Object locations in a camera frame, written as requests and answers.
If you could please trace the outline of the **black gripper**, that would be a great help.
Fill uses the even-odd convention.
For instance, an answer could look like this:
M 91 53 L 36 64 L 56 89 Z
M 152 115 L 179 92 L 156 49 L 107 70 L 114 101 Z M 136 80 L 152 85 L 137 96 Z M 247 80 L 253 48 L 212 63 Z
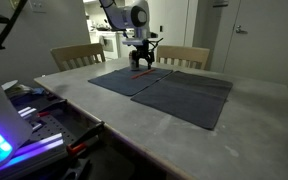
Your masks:
M 138 69 L 139 61 L 137 59 L 143 58 L 147 61 L 147 69 L 151 69 L 152 63 L 155 61 L 154 53 L 148 45 L 136 46 L 135 50 L 131 52 L 131 68 Z

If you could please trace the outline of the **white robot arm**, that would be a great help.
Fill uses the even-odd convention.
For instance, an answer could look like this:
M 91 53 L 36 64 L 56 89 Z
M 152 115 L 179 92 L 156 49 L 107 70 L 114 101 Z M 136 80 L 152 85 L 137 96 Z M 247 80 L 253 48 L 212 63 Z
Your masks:
M 150 38 L 157 38 L 158 35 L 150 31 L 150 12 L 146 0 L 135 0 L 130 6 L 119 7 L 115 0 L 99 0 L 108 22 L 113 31 L 134 30 L 134 36 L 129 38 L 124 35 L 124 45 L 134 46 L 135 50 L 129 53 L 130 66 L 132 70 L 139 69 L 139 60 L 145 59 L 148 68 L 151 68 L 155 61 L 154 49 L 149 49 L 153 44 Z

